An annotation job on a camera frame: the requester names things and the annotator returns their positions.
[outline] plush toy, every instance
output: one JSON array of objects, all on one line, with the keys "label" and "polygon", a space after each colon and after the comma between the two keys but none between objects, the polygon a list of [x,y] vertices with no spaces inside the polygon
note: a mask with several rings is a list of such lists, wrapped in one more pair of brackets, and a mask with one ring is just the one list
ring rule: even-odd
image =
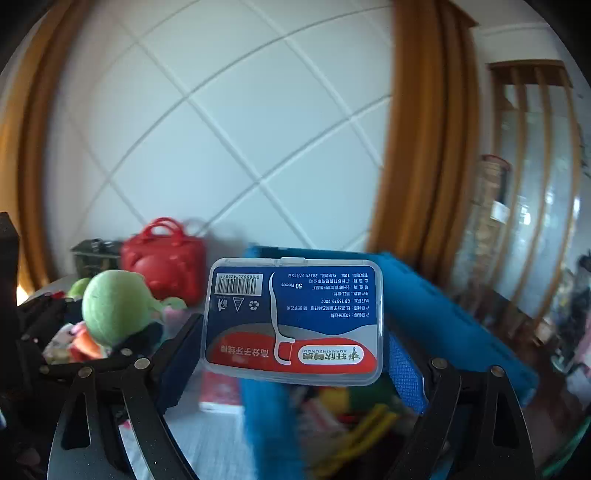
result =
[{"label": "plush toy", "polygon": [[70,287],[70,290],[66,294],[66,297],[68,297],[70,299],[74,299],[74,300],[80,300],[84,296],[84,292],[85,292],[86,287],[88,286],[89,283],[90,283],[89,278],[81,278],[80,280],[77,280]]},{"label": "plush toy", "polygon": [[163,322],[165,306],[186,308],[180,299],[153,298],[143,276],[106,270],[93,277],[82,297],[82,318],[92,338],[113,347],[152,322]]}]

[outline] wall tile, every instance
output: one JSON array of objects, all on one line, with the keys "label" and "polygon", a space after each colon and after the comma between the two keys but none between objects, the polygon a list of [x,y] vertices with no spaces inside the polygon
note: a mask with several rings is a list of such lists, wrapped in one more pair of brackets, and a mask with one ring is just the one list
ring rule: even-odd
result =
[{"label": "wall tile", "polygon": [[74,235],[72,245],[88,238],[124,240],[143,228],[115,189],[107,184]]},{"label": "wall tile", "polygon": [[386,7],[369,10],[365,12],[365,16],[378,29],[386,43],[392,46],[394,39],[394,9]]},{"label": "wall tile", "polygon": [[60,92],[68,105],[74,105],[87,94],[133,42],[111,16],[106,4],[97,3],[76,37],[61,74]]},{"label": "wall tile", "polygon": [[238,0],[200,0],[148,34],[144,43],[189,92],[277,36]]},{"label": "wall tile", "polygon": [[136,37],[141,37],[163,20],[195,0],[111,0],[109,7]]},{"label": "wall tile", "polygon": [[249,0],[249,3],[270,18],[283,34],[359,10],[349,0]]},{"label": "wall tile", "polygon": [[180,98],[150,58],[133,46],[75,105],[72,115],[101,165],[111,170]]},{"label": "wall tile", "polygon": [[59,105],[51,118],[45,159],[45,214],[49,245],[57,257],[72,246],[69,240],[105,181],[105,175]]},{"label": "wall tile", "polygon": [[212,263],[220,257],[242,256],[250,243],[306,247],[259,188],[214,221],[206,238]]},{"label": "wall tile", "polygon": [[[382,157],[386,130],[390,7],[98,2],[67,62],[47,146],[60,272],[74,270],[75,243],[127,238],[161,215],[205,235],[210,264],[249,242],[363,249],[379,176],[371,156]],[[355,129],[333,96],[357,113]]]},{"label": "wall tile", "polygon": [[259,174],[343,119],[324,87],[282,41],[227,70],[191,99]]},{"label": "wall tile", "polygon": [[390,103],[391,99],[387,98],[355,118],[361,130],[367,136],[369,144],[374,149],[375,158],[378,158],[381,164],[384,163]]},{"label": "wall tile", "polygon": [[354,240],[353,243],[346,245],[344,250],[347,252],[365,252],[369,239],[369,232],[365,232],[358,239]]},{"label": "wall tile", "polygon": [[302,152],[267,185],[316,248],[341,249],[367,230],[377,182],[378,168],[346,125]]},{"label": "wall tile", "polygon": [[140,143],[114,180],[146,221],[210,221],[252,183],[218,138],[183,102]]},{"label": "wall tile", "polygon": [[389,94],[392,51],[363,14],[320,24],[291,38],[352,112]]}]

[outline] plastic container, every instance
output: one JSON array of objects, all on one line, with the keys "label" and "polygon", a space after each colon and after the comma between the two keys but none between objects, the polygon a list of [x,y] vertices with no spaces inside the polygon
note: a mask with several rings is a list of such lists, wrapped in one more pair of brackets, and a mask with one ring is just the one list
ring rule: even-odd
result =
[{"label": "plastic container", "polygon": [[382,272],[370,260],[222,258],[207,287],[211,371],[305,385],[369,385],[382,372]]}]

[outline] orange wooden trim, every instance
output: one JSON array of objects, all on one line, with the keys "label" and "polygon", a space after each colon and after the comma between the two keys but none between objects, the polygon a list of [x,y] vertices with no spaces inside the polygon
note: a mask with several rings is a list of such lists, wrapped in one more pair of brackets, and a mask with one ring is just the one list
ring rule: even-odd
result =
[{"label": "orange wooden trim", "polygon": [[445,249],[445,242],[456,214],[460,194],[458,182],[462,176],[467,93],[465,88],[466,72],[463,68],[465,59],[462,51],[462,34],[455,14],[449,5],[443,5],[443,33],[447,53],[447,112],[442,152],[441,173],[435,197],[435,205],[427,237],[421,254],[420,272],[427,280],[434,281],[440,264],[440,256]]},{"label": "orange wooden trim", "polygon": [[491,279],[489,280],[488,286],[494,288],[496,282],[501,275],[501,272],[505,266],[507,252],[509,250],[509,243],[511,239],[512,226],[515,223],[515,215],[517,214],[517,198],[519,196],[519,188],[521,187],[521,174],[523,172],[523,163],[525,157],[525,138],[527,136],[527,123],[525,121],[525,113],[527,111],[527,98],[525,95],[525,86],[521,83],[519,77],[519,71],[512,69],[511,74],[513,81],[515,82],[515,88],[517,90],[517,145],[515,149],[515,177],[514,187],[511,194],[511,203],[509,204],[509,218],[502,232],[501,247],[499,249],[499,255],[496,259],[495,268],[492,271]]},{"label": "orange wooden trim", "polygon": [[542,232],[542,227],[544,226],[544,217],[546,214],[546,191],[548,190],[548,183],[550,182],[550,164],[552,155],[552,127],[550,118],[552,115],[552,110],[550,106],[550,92],[548,91],[548,85],[545,82],[542,71],[536,68],[535,75],[537,78],[537,83],[540,86],[540,95],[542,98],[542,107],[544,110],[544,174],[541,185],[542,192],[540,196],[538,219],[535,223],[534,233],[525,260],[525,266],[523,271],[521,272],[519,283],[517,284],[515,293],[513,294],[513,297],[511,298],[509,305],[507,306],[505,316],[503,318],[504,325],[512,330],[509,332],[509,334],[514,333],[515,329],[519,326],[516,323],[513,323],[512,325],[512,320],[517,312],[517,304],[519,303],[519,299],[521,298],[521,294],[523,293],[523,290],[525,288],[525,283],[527,282],[527,279],[530,276],[534,255],[538,247],[538,242],[540,241],[540,233]]},{"label": "orange wooden trim", "polygon": [[569,221],[566,223],[567,227],[563,234],[562,244],[560,246],[560,255],[558,256],[558,261],[556,262],[556,266],[554,267],[554,275],[552,276],[552,280],[550,281],[550,285],[546,290],[544,295],[544,300],[540,304],[540,308],[535,315],[535,322],[539,323],[548,308],[550,308],[550,303],[552,302],[552,298],[558,289],[558,285],[560,284],[560,278],[562,276],[562,263],[564,262],[564,257],[566,255],[566,250],[569,246],[569,240],[571,232],[574,231],[574,201],[579,196],[579,183],[581,178],[581,159],[580,159],[580,150],[579,150],[579,124],[577,123],[577,119],[574,113],[574,103],[573,103],[573,94],[570,90],[570,80],[565,70],[561,70],[560,75],[563,79],[563,87],[566,92],[566,101],[569,106],[569,125],[570,125],[570,141],[573,147],[573,185],[570,192],[570,211],[569,211]]},{"label": "orange wooden trim", "polygon": [[0,210],[21,237],[18,281],[27,293],[50,278],[41,184],[48,113],[67,48],[92,1],[59,0],[49,10],[19,65],[0,129]]},{"label": "orange wooden trim", "polygon": [[476,49],[472,34],[467,28],[460,29],[462,49],[465,57],[464,68],[467,87],[465,149],[459,182],[456,188],[459,196],[456,211],[452,216],[452,227],[447,236],[441,240],[445,243],[441,266],[436,279],[440,287],[447,286],[457,250],[461,246],[466,222],[472,207],[472,197],[478,171],[478,142],[480,138],[480,91],[478,87],[478,70],[476,65]]},{"label": "orange wooden trim", "polygon": [[399,0],[394,8],[394,98],[368,249],[390,251],[414,267],[439,172],[445,107],[443,38],[436,0]]},{"label": "orange wooden trim", "polygon": [[69,8],[42,60],[34,90],[29,99],[24,138],[35,138],[35,141],[24,142],[22,145],[19,203],[23,215],[22,246],[30,261],[30,269],[38,287],[54,279],[51,257],[47,253],[43,201],[45,144],[54,92],[67,59],[68,49],[86,18],[91,4],[91,0],[77,0]]},{"label": "orange wooden trim", "polygon": [[538,83],[535,70],[538,69],[544,75],[546,85],[563,86],[561,70],[565,69],[564,62],[561,60],[512,60],[500,61],[489,64],[489,68],[495,71],[499,76],[501,83],[505,85],[514,85],[511,76],[511,69],[519,69],[519,76],[523,84]]},{"label": "orange wooden trim", "polygon": [[479,25],[479,23],[474,20],[471,15],[468,15],[463,8],[457,6],[455,3],[447,2],[445,6],[452,10],[454,16],[464,27],[473,28]]}]

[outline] bolt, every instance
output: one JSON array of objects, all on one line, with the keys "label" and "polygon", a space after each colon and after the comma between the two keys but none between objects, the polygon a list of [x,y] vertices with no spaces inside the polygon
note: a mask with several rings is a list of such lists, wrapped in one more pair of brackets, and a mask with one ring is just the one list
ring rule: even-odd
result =
[{"label": "bolt", "polygon": [[447,360],[444,358],[434,358],[431,360],[431,364],[438,370],[445,370],[447,368]]},{"label": "bolt", "polygon": [[78,370],[78,376],[80,378],[89,377],[91,373],[92,373],[92,368],[91,367],[82,367],[82,368],[80,368]]},{"label": "bolt", "polygon": [[150,360],[147,358],[138,358],[134,363],[134,367],[137,368],[138,370],[143,370],[145,368],[148,368],[149,366],[150,366]]},{"label": "bolt", "polygon": [[498,365],[493,365],[491,367],[491,373],[495,377],[504,377],[505,376],[505,371],[501,367],[499,367]]}]

